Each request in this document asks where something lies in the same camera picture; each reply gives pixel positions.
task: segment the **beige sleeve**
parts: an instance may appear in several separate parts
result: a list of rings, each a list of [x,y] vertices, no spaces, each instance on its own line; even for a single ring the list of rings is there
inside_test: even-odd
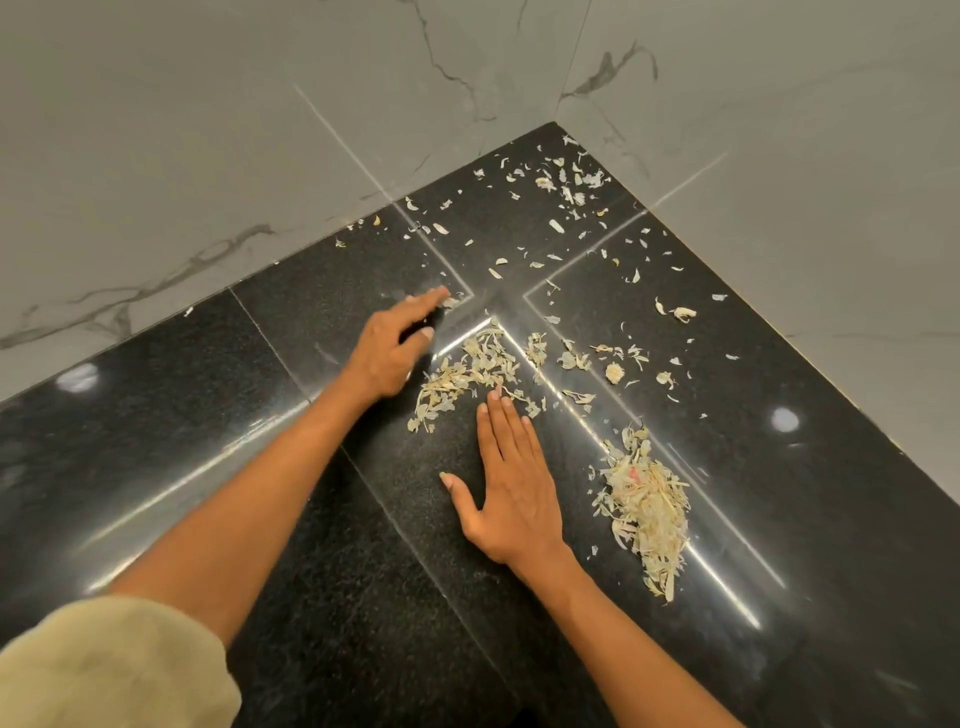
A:
[[[176,609],[101,596],[0,652],[4,728],[228,728],[240,691],[220,640]]]

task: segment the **polished black tile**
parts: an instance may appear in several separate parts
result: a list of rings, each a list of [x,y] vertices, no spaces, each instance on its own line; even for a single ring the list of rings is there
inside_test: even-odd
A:
[[[304,404],[226,292],[0,405],[0,643],[96,594]]]
[[[603,378],[611,360],[596,353],[590,372],[551,361],[543,386],[524,372],[526,391],[558,402],[536,424],[565,536],[601,587],[752,724],[955,720],[960,508],[619,184],[587,190],[598,199],[578,208],[581,219],[558,208],[559,192],[537,189],[546,158],[563,157],[569,179],[575,159],[597,168],[562,137],[546,125],[413,194],[419,210],[402,201],[381,210],[388,231],[368,219],[338,233],[346,248],[322,241],[237,294],[311,393],[338,371],[373,310],[441,282],[465,301],[439,326],[435,353],[457,353],[491,315],[517,353],[532,331],[549,333],[552,359],[561,336],[581,350],[637,344],[651,361],[643,371],[623,362],[616,387]],[[508,182],[517,166],[532,169]],[[558,165],[549,169],[559,182]],[[448,234],[409,232],[405,216],[440,221]],[[487,269],[501,256],[510,262],[497,266],[498,280]],[[697,316],[685,325],[657,302]],[[655,379],[666,371],[672,390]],[[350,457],[515,690],[557,724],[608,720],[549,618],[465,543],[437,481],[439,470],[457,472],[482,499],[475,401],[444,414],[434,435],[413,435],[405,421],[416,388],[363,419]],[[592,412],[561,402],[564,388],[597,394]],[[654,454],[690,483],[691,543],[669,605],[646,592],[640,563],[590,507],[600,484],[587,465],[599,464],[603,439],[640,418]]]
[[[516,699],[338,453],[229,666],[235,725],[507,725]]]

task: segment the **person's right arm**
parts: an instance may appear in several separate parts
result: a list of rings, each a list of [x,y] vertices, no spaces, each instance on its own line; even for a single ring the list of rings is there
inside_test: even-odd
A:
[[[540,599],[580,655],[621,728],[739,726],[709,692],[593,583],[564,543],[560,504],[533,425],[509,397],[477,409],[487,499],[441,473],[464,535]]]

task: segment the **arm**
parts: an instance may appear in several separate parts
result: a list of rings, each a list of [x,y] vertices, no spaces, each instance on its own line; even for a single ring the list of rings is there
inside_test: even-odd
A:
[[[110,586],[174,607],[224,644],[239,631],[336,448],[361,414],[403,387],[433,338],[399,335],[449,295],[434,289],[373,314],[341,374],[307,411]]]
[[[739,726],[577,563],[564,543],[557,489],[537,433],[498,390],[477,409],[477,440],[487,478],[482,511],[460,478],[441,473],[464,535],[533,590],[584,661],[617,724]]]

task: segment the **marble wall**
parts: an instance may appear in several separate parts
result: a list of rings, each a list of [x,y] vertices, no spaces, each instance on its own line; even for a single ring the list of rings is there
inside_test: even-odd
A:
[[[13,0],[0,400],[550,121],[588,0]]]
[[[593,0],[558,109],[955,498],[958,28],[949,0]]]

